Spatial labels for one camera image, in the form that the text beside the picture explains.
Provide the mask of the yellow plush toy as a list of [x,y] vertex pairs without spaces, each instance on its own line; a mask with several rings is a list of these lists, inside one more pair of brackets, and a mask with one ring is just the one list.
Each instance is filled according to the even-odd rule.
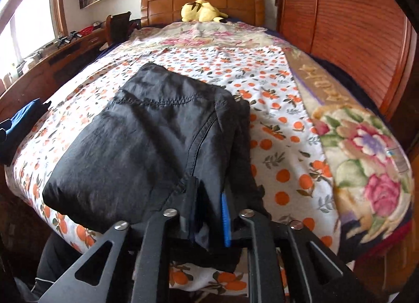
[[225,23],[229,16],[205,0],[195,0],[186,3],[181,9],[183,22],[218,22]]

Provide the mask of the wooden louvered wardrobe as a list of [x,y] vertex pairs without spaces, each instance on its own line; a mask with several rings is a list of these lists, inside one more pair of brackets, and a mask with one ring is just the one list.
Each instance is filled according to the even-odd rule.
[[277,30],[343,69],[390,119],[415,65],[418,35],[395,0],[276,0]]

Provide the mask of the wooden chair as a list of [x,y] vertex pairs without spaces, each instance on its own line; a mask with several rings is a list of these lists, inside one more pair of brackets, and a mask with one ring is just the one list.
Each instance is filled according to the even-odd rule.
[[109,46],[127,41],[135,29],[140,29],[141,20],[131,19],[131,12],[108,15],[105,21],[105,36]]

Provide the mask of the black jacket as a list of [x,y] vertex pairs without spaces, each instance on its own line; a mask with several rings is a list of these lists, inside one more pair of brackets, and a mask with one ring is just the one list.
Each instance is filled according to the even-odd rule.
[[85,228],[144,224],[178,207],[198,180],[192,228],[173,244],[174,260],[233,272],[241,250],[224,244],[222,192],[238,211],[264,213],[251,171],[250,106],[216,85],[147,63],[71,143],[43,200]]

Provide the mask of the wooden headboard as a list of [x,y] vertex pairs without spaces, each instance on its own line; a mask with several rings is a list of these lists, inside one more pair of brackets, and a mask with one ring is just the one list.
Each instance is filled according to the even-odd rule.
[[252,26],[265,24],[264,0],[141,0],[141,25],[165,26],[180,21],[187,12],[212,18],[214,10]]

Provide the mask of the red bowl on desk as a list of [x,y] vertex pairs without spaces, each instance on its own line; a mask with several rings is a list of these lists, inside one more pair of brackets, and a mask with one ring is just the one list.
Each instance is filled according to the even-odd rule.
[[81,31],[79,31],[78,34],[80,36],[88,36],[93,32],[93,30],[94,30],[93,26],[87,26],[87,27],[83,28]]

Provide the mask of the wooden desk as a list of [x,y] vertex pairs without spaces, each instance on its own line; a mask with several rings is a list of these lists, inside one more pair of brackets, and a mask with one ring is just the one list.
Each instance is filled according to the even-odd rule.
[[12,117],[32,100],[48,100],[99,55],[105,42],[105,30],[98,29],[42,59],[1,95],[1,120]]

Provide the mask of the floral pink blanket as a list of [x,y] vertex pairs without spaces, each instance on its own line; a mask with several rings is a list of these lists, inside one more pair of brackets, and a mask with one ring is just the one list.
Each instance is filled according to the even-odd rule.
[[344,260],[405,235],[414,197],[406,154],[310,56],[243,22],[176,22],[130,39],[137,56],[249,103],[251,169],[274,221],[302,221]]

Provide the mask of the folded blue garment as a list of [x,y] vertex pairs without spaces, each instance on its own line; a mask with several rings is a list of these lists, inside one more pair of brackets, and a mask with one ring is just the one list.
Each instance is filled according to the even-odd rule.
[[14,155],[36,122],[48,111],[51,102],[39,98],[29,102],[10,119],[1,122],[1,164],[10,166]]

